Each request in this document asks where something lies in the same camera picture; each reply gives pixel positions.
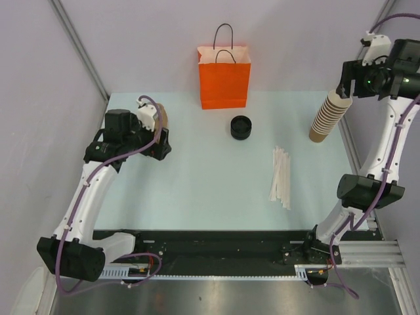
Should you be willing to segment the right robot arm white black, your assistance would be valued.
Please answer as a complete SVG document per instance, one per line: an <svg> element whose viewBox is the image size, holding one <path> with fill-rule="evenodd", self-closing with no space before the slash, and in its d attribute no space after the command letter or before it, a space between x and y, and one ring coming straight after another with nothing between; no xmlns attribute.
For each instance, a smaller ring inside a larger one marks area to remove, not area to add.
<svg viewBox="0 0 420 315"><path fill-rule="evenodd" d="M309 138L321 142L344 116L353 97L376 96L379 127L369 154L355 175L345 174L337 187L338 202L304 239L298 253L303 261L331 261L343 235L357 230L374 209L402 198L398 185L400 158L411 122L419 111L419 41L367 34L361 60L343 63L341 79L314 118Z"/></svg>

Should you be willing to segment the stack of black lids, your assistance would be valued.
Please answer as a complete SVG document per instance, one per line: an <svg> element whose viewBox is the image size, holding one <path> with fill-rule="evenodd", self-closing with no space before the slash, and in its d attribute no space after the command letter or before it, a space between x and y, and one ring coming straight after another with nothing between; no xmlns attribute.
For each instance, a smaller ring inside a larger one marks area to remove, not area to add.
<svg viewBox="0 0 420 315"><path fill-rule="evenodd" d="M252 130L252 122L245 115L237 115L230 122L230 134L236 140L247 139Z"/></svg>

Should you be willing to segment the stack of paper cups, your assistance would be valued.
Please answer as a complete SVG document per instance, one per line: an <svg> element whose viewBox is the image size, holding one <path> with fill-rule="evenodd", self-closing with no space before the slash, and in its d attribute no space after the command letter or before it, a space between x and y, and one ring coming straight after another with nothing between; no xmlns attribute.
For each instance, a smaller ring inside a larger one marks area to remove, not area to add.
<svg viewBox="0 0 420 315"><path fill-rule="evenodd" d="M328 92L324 102L312 120L309 139L320 143L332 132L352 105L352 97L341 98L335 90Z"/></svg>

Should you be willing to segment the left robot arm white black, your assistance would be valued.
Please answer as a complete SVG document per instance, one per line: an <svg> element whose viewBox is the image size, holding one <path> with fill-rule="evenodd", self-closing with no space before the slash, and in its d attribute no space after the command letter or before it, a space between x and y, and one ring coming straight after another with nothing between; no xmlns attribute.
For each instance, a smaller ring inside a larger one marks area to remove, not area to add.
<svg viewBox="0 0 420 315"><path fill-rule="evenodd" d="M135 263L144 257L145 246L132 234L116 232L94 240L93 230L127 158L143 154L161 161L170 151L167 114L161 104L143 104L136 112L106 112L102 128L85 150L81 178L64 218L51 237L37 243L37 252L56 278L94 282L108 263L121 257Z"/></svg>

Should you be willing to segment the orange paper bag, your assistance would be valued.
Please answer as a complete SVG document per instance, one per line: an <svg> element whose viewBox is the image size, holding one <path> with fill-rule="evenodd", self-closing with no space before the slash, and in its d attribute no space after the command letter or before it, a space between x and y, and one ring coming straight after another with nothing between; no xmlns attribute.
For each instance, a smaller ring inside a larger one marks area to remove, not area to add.
<svg viewBox="0 0 420 315"><path fill-rule="evenodd" d="M201 108L221 110L244 108L247 103L251 59L246 45L234 44L234 30L228 23L218 26L230 28L230 44L217 45L215 33L210 46L199 46L198 72Z"/></svg>

